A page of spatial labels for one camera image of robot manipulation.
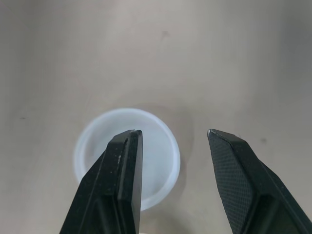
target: gray surface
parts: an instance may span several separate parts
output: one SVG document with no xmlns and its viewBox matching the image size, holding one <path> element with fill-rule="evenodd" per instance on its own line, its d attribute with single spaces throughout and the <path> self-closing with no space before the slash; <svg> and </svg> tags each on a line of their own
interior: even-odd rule
<svg viewBox="0 0 312 234">
<path fill-rule="evenodd" d="M 142 232 L 231 233 L 209 128 L 246 139 L 312 218 L 310 1 L 2 1 L 1 233 L 58 233 L 75 142 L 117 107 L 160 117 L 181 150 Z"/>
</svg>

